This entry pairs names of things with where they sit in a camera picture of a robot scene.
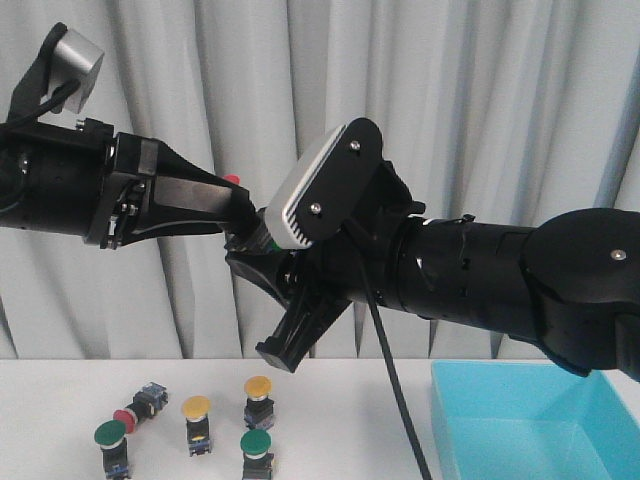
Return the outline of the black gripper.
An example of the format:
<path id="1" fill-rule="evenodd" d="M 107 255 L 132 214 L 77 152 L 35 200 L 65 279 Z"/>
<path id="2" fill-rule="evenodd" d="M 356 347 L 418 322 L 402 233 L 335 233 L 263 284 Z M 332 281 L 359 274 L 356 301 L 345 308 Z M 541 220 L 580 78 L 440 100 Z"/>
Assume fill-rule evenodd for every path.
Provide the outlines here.
<path id="1" fill-rule="evenodd" d="M 259 355 L 294 373 L 351 302 L 372 296 L 380 306 L 404 310 L 402 249 L 424 210 L 383 160 L 331 238 L 290 256 L 228 252 L 225 261 L 235 275 L 289 306 L 273 334 L 257 343 Z"/>
<path id="2" fill-rule="evenodd" d="M 152 179 L 151 227 L 175 227 L 179 235 L 195 227 L 239 235 L 255 229 L 255 207 L 246 189 L 196 167 L 155 139 L 118 133 L 107 149 L 98 203 L 84 241 L 102 249 L 121 246 Z"/>

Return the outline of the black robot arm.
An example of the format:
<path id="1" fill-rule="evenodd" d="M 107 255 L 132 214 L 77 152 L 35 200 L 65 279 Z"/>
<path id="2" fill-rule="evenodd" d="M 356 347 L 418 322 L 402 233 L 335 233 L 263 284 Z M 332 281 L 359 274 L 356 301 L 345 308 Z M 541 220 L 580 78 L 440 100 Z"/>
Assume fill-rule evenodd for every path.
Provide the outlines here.
<path id="1" fill-rule="evenodd" d="M 586 376 L 639 376 L 639 216 L 572 211 L 536 228 L 427 220 L 390 162 L 331 238 L 300 251 L 227 256 L 280 303 L 257 351 L 294 372 L 351 304 L 505 334 Z"/>
<path id="2" fill-rule="evenodd" d="M 259 218 L 243 187 L 166 143 L 85 119 L 76 130 L 35 122 L 1 142 L 1 224 L 75 235 L 116 249 L 146 239 L 250 236 Z"/>

